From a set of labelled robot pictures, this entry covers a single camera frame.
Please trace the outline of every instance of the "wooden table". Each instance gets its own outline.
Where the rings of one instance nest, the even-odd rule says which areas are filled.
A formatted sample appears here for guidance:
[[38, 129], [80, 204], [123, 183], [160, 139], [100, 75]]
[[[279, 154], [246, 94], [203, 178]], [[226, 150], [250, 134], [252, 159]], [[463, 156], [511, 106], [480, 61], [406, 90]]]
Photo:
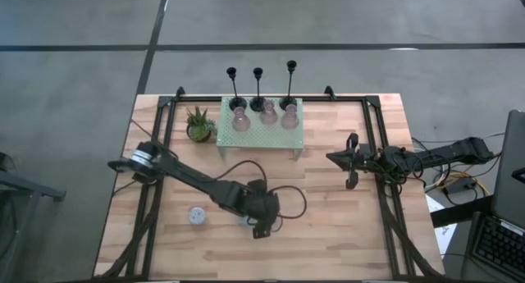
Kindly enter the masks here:
[[[390, 144], [411, 149], [401, 97], [380, 94], [380, 98]], [[153, 128], [157, 101], [157, 95], [137, 97], [133, 118], [146, 130]], [[207, 107], [209, 117], [218, 120], [219, 103], [198, 105]], [[171, 136], [171, 149], [182, 162], [209, 176], [218, 176], [238, 161], [252, 159], [266, 170], [268, 188], [298, 186], [308, 199], [308, 211], [300, 219], [285, 220], [282, 229], [272, 233], [270, 238], [254, 240], [249, 227], [239, 226], [238, 217], [219, 209], [207, 195], [178, 180], [166, 179], [150, 279], [390, 278], [373, 174], [360, 172], [357, 188], [346, 190], [347, 174], [325, 157], [326, 153], [344, 149], [351, 132], [360, 135], [361, 143], [367, 142], [360, 104], [305, 103], [304, 152], [297, 162], [293, 161], [291, 151], [275, 150], [235, 149], [226, 159], [221, 159], [214, 139], [206, 144], [194, 144], [188, 139], [185, 133], [186, 108], [193, 108], [193, 104], [177, 104]], [[130, 125], [124, 155], [130, 156], [140, 141], [147, 140], [149, 137], [145, 133]], [[248, 164], [234, 170], [227, 179], [246, 183], [260, 177], [258, 169]], [[130, 178], [130, 174], [120, 175], [116, 188], [127, 184]], [[132, 185], [113, 198], [95, 274], [106, 271], [129, 242], [139, 192], [140, 185]], [[282, 190], [278, 194], [282, 214], [300, 212], [303, 201], [297, 192]], [[401, 200], [410, 238], [429, 263], [443, 272], [421, 183], [407, 181]], [[206, 225], [189, 224], [189, 209], [194, 206], [205, 208]], [[396, 245], [399, 263], [403, 266], [399, 241]], [[142, 256], [139, 255], [138, 270]]]

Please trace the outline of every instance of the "black keyboard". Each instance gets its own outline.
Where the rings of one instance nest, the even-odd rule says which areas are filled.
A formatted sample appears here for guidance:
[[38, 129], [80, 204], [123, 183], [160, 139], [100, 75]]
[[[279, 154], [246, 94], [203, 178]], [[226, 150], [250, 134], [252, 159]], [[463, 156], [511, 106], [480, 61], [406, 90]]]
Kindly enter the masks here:
[[471, 255], [479, 260], [525, 279], [525, 239], [502, 226], [499, 221], [483, 217]]

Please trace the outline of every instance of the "gray floor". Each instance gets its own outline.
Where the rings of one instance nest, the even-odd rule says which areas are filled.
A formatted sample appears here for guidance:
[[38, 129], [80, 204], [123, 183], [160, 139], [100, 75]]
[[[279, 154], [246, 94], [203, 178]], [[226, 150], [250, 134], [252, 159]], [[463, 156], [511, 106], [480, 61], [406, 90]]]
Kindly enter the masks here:
[[[159, 1], [0, 0], [0, 45], [147, 44]], [[519, 0], [170, 0], [159, 43], [525, 42], [524, 17]], [[105, 163], [121, 152], [144, 57], [0, 52], [0, 150], [24, 176], [68, 191], [41, 204], [17, 281], [90, 277], [115, 178]], [[252, 91], [256, 66], [264, 92], [283, 92], [290, 59], [296, 92], [402, 93], [419, 139], [502, 131], [507, 112], [523, 108], [525, 51], [510, 49], [157, 52], [146, 93], [228, 93], [228, 66], [240, 92]], [[501, 140], [488, 143], [499, 151]], [[481, 178], [491, 189], [496, 171]], [[454, 262], [445, 260], [451, 274]]]

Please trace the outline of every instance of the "green perforated board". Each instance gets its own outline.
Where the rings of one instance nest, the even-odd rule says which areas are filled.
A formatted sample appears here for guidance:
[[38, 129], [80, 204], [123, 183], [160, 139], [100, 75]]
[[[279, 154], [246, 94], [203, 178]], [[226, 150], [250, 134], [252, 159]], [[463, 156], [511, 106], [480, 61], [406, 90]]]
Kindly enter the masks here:
[[219, 148], [287, 148], [303, 149], [303, 100], [297, 98], [297, 117], [299, 126], [294, 130], [286, 130], [281, 126], [281, 118], [285, 113], [279, 107], [279, 98], [266, 98], [272, 100], [279, 119], [273, 126], [265, 126], [259, 120], [259, 113], [252, 111], [249, 100], [245, 98], [248, 106], [245, 114], [251, 121], [249, 130], [239, 132], [233, 129], [231, 122], [234, 114], [230, 110], [230, 100], [233, 97], [223, 97], [221, 102], [221, 120], [219, 121], [219, 132], [217, 135], [217, 147]]

